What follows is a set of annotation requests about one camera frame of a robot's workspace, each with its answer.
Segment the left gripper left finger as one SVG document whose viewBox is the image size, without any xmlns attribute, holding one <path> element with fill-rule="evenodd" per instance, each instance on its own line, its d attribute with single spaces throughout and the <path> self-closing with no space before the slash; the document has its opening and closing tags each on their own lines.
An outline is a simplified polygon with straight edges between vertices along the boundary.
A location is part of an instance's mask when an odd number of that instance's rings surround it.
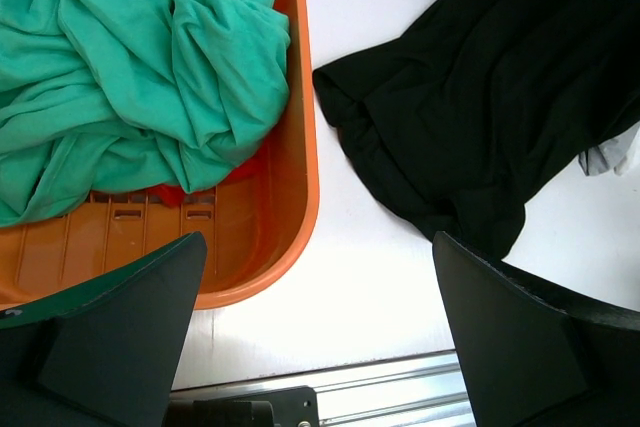
<svg viewBox="0 0 640 427">
<path fill-rule="evenodd" d="M 206 258 L 190 233 L 2 310 L 2 425 L 161 425 Z"/>
</svg>

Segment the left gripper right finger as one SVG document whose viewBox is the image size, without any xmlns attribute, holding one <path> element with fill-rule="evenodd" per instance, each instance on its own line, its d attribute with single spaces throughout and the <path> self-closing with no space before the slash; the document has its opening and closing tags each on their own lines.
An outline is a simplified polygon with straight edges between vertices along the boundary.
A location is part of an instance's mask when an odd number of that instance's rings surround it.
<svg viewBox="0 0 640 427">
<path fill-rule="evenodd" d="M 439 290 L 479 426 L 636 426 L 639 314 L 439 232 Z"/>
</svg>

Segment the red tank top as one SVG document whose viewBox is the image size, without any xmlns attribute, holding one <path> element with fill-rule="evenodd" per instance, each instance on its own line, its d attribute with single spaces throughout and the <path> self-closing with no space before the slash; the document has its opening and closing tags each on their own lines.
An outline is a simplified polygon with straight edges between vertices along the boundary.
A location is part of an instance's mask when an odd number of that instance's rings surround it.
<svg viewBox="0 0 640 427">
<path fill-rule="evenodd" d="M 264 149 L 261 148 L 252 157 L 227 175 L 223 179 L 223 182 L 238 182 L 256 174 L 259 171 L 263 157 Z M 157 198 L 161 204 L 171 208 L 181 206 L 187 198 L 187 193 L 180 186 L 167 184 L 148 187 L 145 189 L 145 193 L 150 197 Z"/>
</svg>

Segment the black tank top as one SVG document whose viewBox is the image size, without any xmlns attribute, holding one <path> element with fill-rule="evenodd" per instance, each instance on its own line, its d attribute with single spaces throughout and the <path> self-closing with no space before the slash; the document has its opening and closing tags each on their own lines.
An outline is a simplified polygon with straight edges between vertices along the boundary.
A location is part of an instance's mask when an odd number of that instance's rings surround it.
<svg viewBox="0 0 640 427">
<path fill-rule="evenodd" d="M 378 202 L 503 258 L 526 203 L 637 123 L 639 0 L 437 0 L 313 85 Z"/>
</svg>

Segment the green tank top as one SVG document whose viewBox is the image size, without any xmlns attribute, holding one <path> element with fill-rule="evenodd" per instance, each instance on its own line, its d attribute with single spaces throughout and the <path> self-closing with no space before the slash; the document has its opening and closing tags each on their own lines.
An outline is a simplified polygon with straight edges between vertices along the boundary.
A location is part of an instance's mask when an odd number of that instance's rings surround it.
<svg viewBox="0 0 640 427">
<path fill-rule="evenodd" d="M 289 97 L 276 0 L 1 0 L 1 223 L 211 188 Z"/>
</svg>

